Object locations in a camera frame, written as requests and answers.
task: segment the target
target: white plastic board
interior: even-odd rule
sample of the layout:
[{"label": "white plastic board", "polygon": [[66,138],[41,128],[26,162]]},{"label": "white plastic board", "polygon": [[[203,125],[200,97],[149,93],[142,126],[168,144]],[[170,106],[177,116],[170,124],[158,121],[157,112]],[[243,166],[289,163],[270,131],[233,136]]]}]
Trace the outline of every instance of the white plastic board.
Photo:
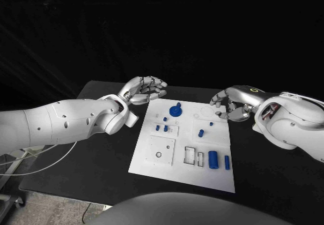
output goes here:
[{"label": "white plastic board", "polygon": [[[181,103],[183,114],[172,117],[168,110],[177,102]],[[224,112],[224,106],[216,108],[208,104],[168,99],[149,102],[129,173],[234,193],[227,121],[214,115],[216,111]],[[204,130],[201,138],[197,136],[200,129]],[[185,155],[185,147],[194,148],[194,155],[193,151]],[[208,151],[217,152],[219,169],[208,168]],[[229,156],[230,170],[224,169],[224,155]],[[185,157],[188,162],[194,157],[194,164],[184,163]]]}]

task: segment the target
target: cable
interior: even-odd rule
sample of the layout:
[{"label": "cable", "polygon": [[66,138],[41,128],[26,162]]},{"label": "cable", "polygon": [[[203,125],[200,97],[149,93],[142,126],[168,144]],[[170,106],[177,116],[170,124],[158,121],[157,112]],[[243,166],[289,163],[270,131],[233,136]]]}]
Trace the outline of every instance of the cable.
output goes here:
[{"label": "cable", "polygon": [[82,215],[82,223],[83,223],[83,224],[85,224],[83,218],[85,218],[86,211],[87,211],[87,209],[89,209],[89,205],[87,205],[86,210],[85,210],[83,215]]},{"label": "cable", "polygon": [[13,160],[13,161],[10,161],[10,162],[1,163],[0,165],[5,165],[5,164],[8,164],[8,163],[13,163],[13,162],[15,162],[15,161],[18,161],[18,160],[27,159],[27,158],[30,158],[30,157],[39,155],[39,154],[44,153],[47,150],[50,150],[54,146],[57,146],[57,145],[53,145],[50,148],[44,149],[44,150],[40,151],[39,153],[34,153],[33,155],[26,156],[26,157],[23,157],[23,158],[18,158],[18,159],[15,159],[15,160]]},{"label": "cable", "polygon": [[33,171],[33,172],[28,172],[28,173],[23,173],[23,174],[0,174],[0,176],[23,176],[23,175],[28,175],[28,174],[33,174],[33,173],[37,173],[40,172],[41,170],[46,170],[50,166],[53,166],[63,158],[64,156],[69,154],[70,150],[67,151],[67,153],[63,155],[63,157],[53,163],[50,164],[47,167],[44,167],[43,169],[37,170],[37,171]]}]

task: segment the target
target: black curtain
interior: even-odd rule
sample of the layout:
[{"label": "black curtain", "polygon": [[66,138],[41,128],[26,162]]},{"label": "black curtain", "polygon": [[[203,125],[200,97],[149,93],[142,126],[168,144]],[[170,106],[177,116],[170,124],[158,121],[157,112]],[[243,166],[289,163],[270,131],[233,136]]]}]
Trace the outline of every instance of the black curtain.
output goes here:
[{"label": "black curtain", "polygon": [[324,100],[319,9],[203,1],[1,3],[0,110],[76,98],[90,80],[149,75],[171,86],[246,84]]}]

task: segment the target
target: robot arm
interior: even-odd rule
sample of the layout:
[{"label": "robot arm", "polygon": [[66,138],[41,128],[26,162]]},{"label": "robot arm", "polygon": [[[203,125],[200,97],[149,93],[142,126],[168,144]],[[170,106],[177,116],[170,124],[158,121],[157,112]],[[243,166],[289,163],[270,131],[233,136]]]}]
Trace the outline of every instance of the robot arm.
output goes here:
[{"label": "robot arm", "polygon": [[[231,121],[244,121],[255,113],[253,130],[283,149],[299,147],[324,162],[324,103],[312,98],[283,92],[272,95],[262,90],[236,85],[211,98],[210,105],[220,106],[229,98],[229,112],[216,112]],[[234,102],[243,103],[236,108]]]},{"label": "robot arm", "polygon": [[132,127],[138,116],[128,105],[141,105],[165,95],[167,83],[155,77],[135,77],[116,95],[98,100],[70,99],[28,110],[0,112],[0,155],[36,145],[66,144],[96,133]]}]

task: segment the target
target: black table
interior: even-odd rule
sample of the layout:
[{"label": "black table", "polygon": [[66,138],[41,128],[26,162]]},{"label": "black table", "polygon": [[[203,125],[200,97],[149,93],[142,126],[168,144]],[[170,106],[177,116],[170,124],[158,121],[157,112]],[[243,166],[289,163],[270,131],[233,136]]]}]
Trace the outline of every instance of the black table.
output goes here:
[{"label": "black table", "polygon": [[[90,81],[77,98],[98,99],[116,94],[122,86]],[[168,86],[164,98],[208,103],[219,91]],[[252,118],[240,123],[229,121],[234,194],[128,173],[147,106],[129,106],[139,116],[132,128],[123,126],[112,136],[95,134],[79,141],[54,166],[24,177],[20,189],[106,205],[148,193],[187,192],[240,203],[295,224],[321,221],[324,164],[299,148],[278,148],[252,130]],[[59,145],[41,154],[30,171],[53,163],[72,145]]]}]

